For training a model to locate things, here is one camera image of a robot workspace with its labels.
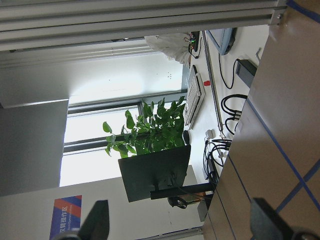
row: sign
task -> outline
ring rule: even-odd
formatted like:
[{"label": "sign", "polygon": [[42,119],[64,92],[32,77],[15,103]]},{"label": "sign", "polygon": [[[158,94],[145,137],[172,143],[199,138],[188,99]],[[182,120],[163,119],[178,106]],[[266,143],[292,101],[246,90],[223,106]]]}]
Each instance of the sign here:
[{"label": "sign", "polygon": [[49,240],[62,232],[80,228],[81,203],[82,195],[54,200]]}]

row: computer mouse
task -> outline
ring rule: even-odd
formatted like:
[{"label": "computer mouse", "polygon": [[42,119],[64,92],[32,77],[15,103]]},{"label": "computer mouse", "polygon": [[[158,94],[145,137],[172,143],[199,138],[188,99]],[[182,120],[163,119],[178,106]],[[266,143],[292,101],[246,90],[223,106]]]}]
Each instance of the computer mouse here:
[{"label": "computer mouse", "polygon": [[183,139],[185,145],[189,145],[190,144],[190,136],[189,136],[188,130],[184,130],[182,132],[182,139]]}]

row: black monitor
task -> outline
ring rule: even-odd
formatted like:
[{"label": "black monitor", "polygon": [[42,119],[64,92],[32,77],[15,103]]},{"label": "black monitor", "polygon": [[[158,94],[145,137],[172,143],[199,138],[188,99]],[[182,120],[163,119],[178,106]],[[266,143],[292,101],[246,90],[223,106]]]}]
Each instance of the black monitor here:
[{"label": "black monitor", "polygon": [[187,175],[190,151],[191,146],[186,145],[119,159],[128,201],[150,198],[151,191],[181,187]]}]

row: computer monitor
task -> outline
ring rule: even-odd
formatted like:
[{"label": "computer monitor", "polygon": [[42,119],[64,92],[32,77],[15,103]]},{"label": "computer monitor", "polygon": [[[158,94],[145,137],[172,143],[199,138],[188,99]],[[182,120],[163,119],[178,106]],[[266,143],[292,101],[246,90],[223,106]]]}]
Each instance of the computer monitor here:
[{"label": "computer monitor", "polygon": [[119,159],[128,201],[150,198],[151,191],[181,187],[187,175],[190,151],[191,146],[186,145]]},{"label": "computer monitor", "polygon": [[226,55],[230,51],[235,41],[235,32],[235,28],[222,28],[206,31],[220,55]]}]

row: metal rail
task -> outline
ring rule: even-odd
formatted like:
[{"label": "metal rail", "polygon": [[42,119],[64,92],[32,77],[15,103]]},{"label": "metal rail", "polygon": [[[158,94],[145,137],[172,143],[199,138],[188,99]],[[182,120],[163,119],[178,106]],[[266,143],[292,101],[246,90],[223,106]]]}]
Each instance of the metal rail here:
[{"label": "metal rail", "polygon": [[223,138],[224,126],[222,123],[222,118],[221,118],[221,113],[220,113],[220,106],[219,106],[219,100],[218,100],[218,95],[217,95],[216,83],[215,83],[214,75],[212,73],[213,68],[212,68],[212,63],[211,63],[207,35],[206,35],[206,31],[201,31],[201,33],[202,33],[202,39],[203,39],[203,48],[204,48],[204,52],[205,52],[205,60],[206,60],[207,68],[208,68],[209,80],[211,83],[211,90],[212,90],[212,96],[213,96],[215,115],[216,115],[216,119],[217,119],[217,123],[218,123],[220,137]]}]

